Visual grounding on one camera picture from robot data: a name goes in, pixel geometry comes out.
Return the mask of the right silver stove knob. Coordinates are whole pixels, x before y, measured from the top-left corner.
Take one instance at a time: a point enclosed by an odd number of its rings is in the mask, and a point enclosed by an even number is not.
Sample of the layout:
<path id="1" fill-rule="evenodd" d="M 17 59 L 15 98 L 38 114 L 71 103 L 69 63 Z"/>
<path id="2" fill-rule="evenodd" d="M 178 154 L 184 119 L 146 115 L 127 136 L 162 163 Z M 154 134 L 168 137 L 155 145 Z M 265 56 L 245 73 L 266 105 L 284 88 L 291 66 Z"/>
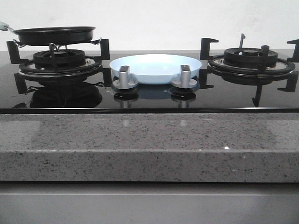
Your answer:
<path id="1" fill-rule="evenodd" d="M 197 81 L 191 78 L 189 65 L 180 65 L 180 76 L 173 79 L 171 84 L 177 88 L 190 89 L 197 86 Z"/>

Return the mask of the grey cabinet front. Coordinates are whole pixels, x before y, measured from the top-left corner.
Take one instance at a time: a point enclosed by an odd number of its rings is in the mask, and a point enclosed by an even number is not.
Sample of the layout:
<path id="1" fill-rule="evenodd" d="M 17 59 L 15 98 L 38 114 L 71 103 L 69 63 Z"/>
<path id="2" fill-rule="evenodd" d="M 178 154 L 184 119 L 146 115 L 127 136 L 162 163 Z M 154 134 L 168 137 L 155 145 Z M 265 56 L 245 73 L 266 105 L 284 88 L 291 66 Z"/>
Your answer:
<path id="1" fill-rule="evenodd" d="M 297 184 L 3 183 L 3 224 L 296 224 Z"/>

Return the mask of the silver stove knob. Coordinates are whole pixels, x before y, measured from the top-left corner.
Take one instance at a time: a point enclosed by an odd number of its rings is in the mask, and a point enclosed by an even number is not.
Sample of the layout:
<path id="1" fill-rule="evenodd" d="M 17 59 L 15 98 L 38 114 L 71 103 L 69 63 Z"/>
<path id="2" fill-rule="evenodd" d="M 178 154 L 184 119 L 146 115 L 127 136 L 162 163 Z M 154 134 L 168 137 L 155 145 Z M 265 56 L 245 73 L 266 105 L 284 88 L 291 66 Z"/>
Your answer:
<path id="1" fill-rule="evenodd" d="M 177 88 L 190 89 L 197 86 L 197 81 L 191 78 L 189 65 L 180 65 L 180 76 L 173 79 L 171 84 Z"/>
<path id="2" fill-rule="evenodd" d="M 121 90 L 128 90 L 135 88 L 139 82 L 136 77 L 131 74 L 130 67 L 125 65 L 121 66 L 118 71 L 118 80 L 113 81 L 113 87 Z"/>

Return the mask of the black glass gas hob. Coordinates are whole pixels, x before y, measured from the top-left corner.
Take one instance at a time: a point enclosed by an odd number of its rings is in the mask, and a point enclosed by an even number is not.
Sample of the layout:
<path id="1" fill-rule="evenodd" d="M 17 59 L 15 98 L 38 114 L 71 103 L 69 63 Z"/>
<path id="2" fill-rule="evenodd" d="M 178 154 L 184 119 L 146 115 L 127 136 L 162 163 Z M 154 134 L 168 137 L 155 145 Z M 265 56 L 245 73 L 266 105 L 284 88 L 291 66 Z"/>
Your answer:
<path id="1" fill-rule="evenodd" d="M 140 84 L 121 91 L 109 62 L 90 76 L 50 82 L 22 77 L 7 51 L 0 53 L 0 112 L 7 114 L 88 113 L 297 113 L 299 74 L 243 79 L 203 70 L 197 86 L 181 90 L 168 85 Z"/>

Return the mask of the black gas burner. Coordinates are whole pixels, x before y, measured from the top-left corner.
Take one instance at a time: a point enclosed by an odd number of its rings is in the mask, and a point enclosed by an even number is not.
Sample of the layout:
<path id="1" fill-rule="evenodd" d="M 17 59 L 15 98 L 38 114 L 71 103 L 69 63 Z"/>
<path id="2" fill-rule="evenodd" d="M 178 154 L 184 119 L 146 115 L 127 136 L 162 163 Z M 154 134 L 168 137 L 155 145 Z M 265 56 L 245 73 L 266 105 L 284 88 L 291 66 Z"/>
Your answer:
<path id="1" fill-rule="evenodd" d="M 70 69 L 84 65 L 85 53 L 77 49 L 63 49 L 54 52 L 54 58 L 58 68 Z M 49 50 L 33 54 L 35 67 L 38 69 L 52 70 L 52 54 Z"/>
<path id="2" fill-rule="evenodd" d="M 261 48 L 229 48 L 224 51 L 223 63 L 226 65 L 257 69 L 262 63 L 264 45 Z"/>

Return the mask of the black pan support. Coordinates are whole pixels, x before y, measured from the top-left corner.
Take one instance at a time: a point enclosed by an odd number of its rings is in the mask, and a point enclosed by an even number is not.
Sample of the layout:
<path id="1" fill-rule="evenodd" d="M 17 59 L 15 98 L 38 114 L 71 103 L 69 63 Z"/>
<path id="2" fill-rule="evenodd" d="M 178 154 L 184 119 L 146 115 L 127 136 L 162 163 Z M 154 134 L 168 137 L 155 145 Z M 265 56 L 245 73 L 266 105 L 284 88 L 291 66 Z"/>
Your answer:
<path id="1" fill-rule="evenodd" d="M 238 48 L 243 47 L 245 35 L 241 35 Z M 211 88 L 207 84 L 208 74 L 220 76 L 223 80 L 239 84 L 256 86 L 256 95 L 252 98 L 255 107 L 259 106 L 262 88 L 264 85 L 274 81 L 286 81 L 286 86 L 279 88 L 279 91 L 294 93 L 296 91 L 299 72 L 296 70 L 296 63 L 299 61 L 299 41 L 291 40 L 288 44 L 294 44 L 295 49 L 292 57 L 282 59 L 278 53 L 270 50 L 268 45 L 264 45 L 262 63 L 257 69 L 239 68 L 223 63 L 224 52 L 218 56 L 210 55 L 210 44 L 217 42 L 216 39 L 202 38 L 200 48 L 200 59 L 207 62 L 207 68 L 199 72 L 198 81 L 201 89 Z"/>
<path id="2" fill-rule="evenodd" d="M 8 53 L 12 64 L 19 65 L 15 73 L 18 93 L 27 93 L 26 80 L 43 85 L 76 83 L 98 72 L 105 72 L 103 61 L 110 59 L 109 40 L 99 39 L 91 44 L 100 46 L 100 56 L 88 56 L 78 49 L 60 49 L 50 43 L 49 50 L 33 54 L 33 59 L 21 59 L 21 43 L 13 40 L 7 42 Z"/>

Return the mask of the left black pan support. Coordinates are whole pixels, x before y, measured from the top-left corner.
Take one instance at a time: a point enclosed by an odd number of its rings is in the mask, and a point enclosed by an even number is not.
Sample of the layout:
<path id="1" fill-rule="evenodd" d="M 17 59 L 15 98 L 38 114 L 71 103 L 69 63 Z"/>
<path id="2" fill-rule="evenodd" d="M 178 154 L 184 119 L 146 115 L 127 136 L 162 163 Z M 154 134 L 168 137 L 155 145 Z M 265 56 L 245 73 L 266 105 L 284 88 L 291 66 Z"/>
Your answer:
<path id="1" fill-rule="evenodd" d="M 105 72 L 103 61 L 110 59 L 109 40 L 99 39 L 91 44 L 100 46 L 100 56 L 88 56 L 78 49 L 60 49 L 50 43 L 49 50 L 33 54 L 33 59 L 21 59 L 21 43 L 13 40 L 7 42 L 8 53 L 12 64 L 19 65 L 15 73 L 18 93 L 27 93 L 26 80 L 43 85 L 76 83 L 98 72 Z"/>

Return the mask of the black frying pan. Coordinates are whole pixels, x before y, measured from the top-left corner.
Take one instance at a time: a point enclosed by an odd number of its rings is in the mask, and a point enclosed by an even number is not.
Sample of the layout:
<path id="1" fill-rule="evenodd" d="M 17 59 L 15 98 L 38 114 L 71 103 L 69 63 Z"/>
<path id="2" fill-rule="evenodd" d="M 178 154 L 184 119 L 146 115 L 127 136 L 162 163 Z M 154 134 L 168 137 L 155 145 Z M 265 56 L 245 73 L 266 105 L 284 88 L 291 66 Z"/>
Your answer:
<path id="1" fill-rule="evenodd" d="M 0 29 L 13 32 L 24 45 L 48 46 L 51 43 L 55 45 L 69 45 L 90 42 L 93 38 L 95 27 L 47 27 L 14 30 L 8 24 L 1 22 Z"/>

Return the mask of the left silver stove knob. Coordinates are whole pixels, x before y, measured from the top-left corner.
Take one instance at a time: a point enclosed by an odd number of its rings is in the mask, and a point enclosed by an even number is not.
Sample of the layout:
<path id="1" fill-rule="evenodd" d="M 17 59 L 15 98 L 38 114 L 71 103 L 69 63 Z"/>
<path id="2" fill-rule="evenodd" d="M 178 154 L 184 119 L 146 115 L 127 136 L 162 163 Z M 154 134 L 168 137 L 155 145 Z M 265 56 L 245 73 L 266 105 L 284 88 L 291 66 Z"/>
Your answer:
<path id="1" fill-rule="evenodd" d="M 128 90 L 135 88 L 139 82 L 136 77 L 131 74 L 130 67 L 125 65 L 121 66 L 118 71 L 118 80 L 113 81 L 113 87 L 121 90 Z"/>

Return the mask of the right black gas burner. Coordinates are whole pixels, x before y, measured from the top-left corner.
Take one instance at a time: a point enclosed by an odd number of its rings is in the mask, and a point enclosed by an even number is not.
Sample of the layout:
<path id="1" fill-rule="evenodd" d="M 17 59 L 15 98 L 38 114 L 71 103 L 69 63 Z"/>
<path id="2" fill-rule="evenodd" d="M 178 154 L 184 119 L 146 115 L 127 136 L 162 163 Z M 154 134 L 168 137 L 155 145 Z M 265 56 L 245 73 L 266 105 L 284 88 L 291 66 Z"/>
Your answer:
<path id="1" fill-rule="evenodd" d="M 257 69 L 262 63 L 264 45 L 261 48 L 229 48 L 224 51 L 223 63 L 226 65 Z"/>

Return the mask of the right black pan support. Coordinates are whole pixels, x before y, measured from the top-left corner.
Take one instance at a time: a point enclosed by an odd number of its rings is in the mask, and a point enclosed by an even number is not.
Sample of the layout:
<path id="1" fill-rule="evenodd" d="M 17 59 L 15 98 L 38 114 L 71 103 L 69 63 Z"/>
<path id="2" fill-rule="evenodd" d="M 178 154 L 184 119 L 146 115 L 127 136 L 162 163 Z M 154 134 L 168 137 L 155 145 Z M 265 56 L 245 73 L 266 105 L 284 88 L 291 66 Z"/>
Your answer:
<path id="1" fill-rule="evenodd" d="M 238 48 L 243 47 L 245 35 L 241 35 Z M 288 44 L 294 44 L 295 49 L 292 57 L 282 59 L 278 53 L 270 50 L 268 45 L 264 45 L 262 63 L 257 69 L 239 68 L 223 63 L 224 52 L 218 56 L 210 55 L 210 44 L 217 42 L 216 39 L 202 38 L 200 48 L 200 59 L 207 62 L 207 68 L 199 72 L 198 81 L 201 89 L 211 88 L 207 84 L 208 74 L 220 76 L 223 80 L 239 84 L 256 86 L 256 95 L 252 98 L 255 107 L 259 106 L 262 88 L 264 85 L 274 81 L 286 81 L 286 86 L 279 88 L 279 91 L 294 93 L 296 91 L 299 72 L 296 70 L 296 63 L 299 61 L 299 41 L 291 40 Z"/>

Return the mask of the left black gas burner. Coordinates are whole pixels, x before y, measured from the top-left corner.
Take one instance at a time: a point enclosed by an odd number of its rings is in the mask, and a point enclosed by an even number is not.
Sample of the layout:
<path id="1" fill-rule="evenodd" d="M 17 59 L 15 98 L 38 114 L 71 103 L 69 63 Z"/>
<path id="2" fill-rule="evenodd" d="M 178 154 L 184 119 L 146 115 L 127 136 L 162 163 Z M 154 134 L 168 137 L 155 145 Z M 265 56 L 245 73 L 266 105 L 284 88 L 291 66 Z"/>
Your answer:
<path id="1" fill-rule="evenodd" d="M 63 49 L 54 52 L 54 58 L 58 68 L 70 69 L 84 65 L 85 53 L 77 49 Z M 38 69 L 52 70 L 52 54 L 49 50 L 33 54 L 35 67 Z"/>

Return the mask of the light blue plate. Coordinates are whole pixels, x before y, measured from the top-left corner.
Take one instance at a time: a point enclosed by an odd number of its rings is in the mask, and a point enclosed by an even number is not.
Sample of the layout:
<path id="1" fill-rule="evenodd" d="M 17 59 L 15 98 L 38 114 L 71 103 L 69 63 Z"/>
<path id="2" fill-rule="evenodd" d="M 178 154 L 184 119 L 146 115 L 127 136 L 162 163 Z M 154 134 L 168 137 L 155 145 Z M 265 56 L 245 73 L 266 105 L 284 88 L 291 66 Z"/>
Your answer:
<path id="1" fill-rule="evenodd" d="M 187 56 L 144 54 L 115 59 L 110 63 L 110 68 L 118 77 L 121 66 L 129 66 L 130 74 L 140 84 L 170 84 L 172 79 L 179 77 L 181 65 L 190 67 L 193 78 L 198 75 L 202 63 Z"/>

